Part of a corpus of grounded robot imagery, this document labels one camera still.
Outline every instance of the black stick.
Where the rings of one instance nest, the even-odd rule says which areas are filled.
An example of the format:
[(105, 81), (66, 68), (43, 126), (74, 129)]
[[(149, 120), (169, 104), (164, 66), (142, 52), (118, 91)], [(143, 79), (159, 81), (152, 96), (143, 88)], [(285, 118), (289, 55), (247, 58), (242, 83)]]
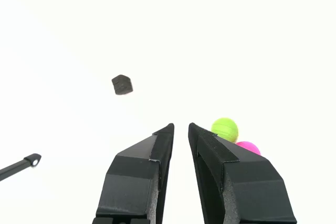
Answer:
[(22, 170), (28, 168), (28, 167), (35, 167), (41, 160), (41, 155), (39, 154), (31, 154), (27, 157), (25, 157), (23, 160), (7, 166), (6, 168), (3, 168), (0, 170), (0, 181), (4, 180), (8, 177), (11, 177), (12, 175), (21, 172)]

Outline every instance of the yellow-green ball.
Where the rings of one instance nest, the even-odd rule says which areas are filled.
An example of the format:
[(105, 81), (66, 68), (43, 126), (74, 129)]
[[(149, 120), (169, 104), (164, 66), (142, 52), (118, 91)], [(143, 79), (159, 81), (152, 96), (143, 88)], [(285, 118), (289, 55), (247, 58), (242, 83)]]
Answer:
[(216, 120), (211, 127), (211, 131), (232, 143), (235, 143), (238, 138), (238, 126), (230, 118)]

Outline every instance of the dark gray block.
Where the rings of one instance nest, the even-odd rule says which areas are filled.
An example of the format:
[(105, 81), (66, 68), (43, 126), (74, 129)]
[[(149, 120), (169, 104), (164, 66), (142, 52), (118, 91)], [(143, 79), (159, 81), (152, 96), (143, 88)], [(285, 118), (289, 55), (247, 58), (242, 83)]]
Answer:
[(122, 74), (114, 77), (112, 79), (112, 83), (114, 86), (114, 91), (116, 92), (115, 94), (117, 95), (128, 94), (133, 91), (131, 79)]

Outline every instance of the white surface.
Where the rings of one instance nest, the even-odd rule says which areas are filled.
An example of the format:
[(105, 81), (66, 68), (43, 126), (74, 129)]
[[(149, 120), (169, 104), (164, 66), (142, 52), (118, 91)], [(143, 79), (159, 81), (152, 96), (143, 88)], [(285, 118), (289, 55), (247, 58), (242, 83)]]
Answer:
[(115, 154), (170, 122), (164, 223), (204, 223), (187, 127), (222, 116), (299, 223), (327, 223), (335, 17), (335, 0), (0, 0), (0, 167), (42, 155), (0, 182), (0, 223), (91, 223)]

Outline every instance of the pink ball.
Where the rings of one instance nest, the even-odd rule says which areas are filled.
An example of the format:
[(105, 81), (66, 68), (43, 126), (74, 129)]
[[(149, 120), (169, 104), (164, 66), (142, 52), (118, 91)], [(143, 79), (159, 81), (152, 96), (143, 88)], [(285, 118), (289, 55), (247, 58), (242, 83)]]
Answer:
[(253, 143), (250, 142), (239, 142), (237, 143), (240, 147), (249, 150), (250, 152), (253, 152), (255, 154), (260, 155), (260, 150), (258, 147), (256, 147)]

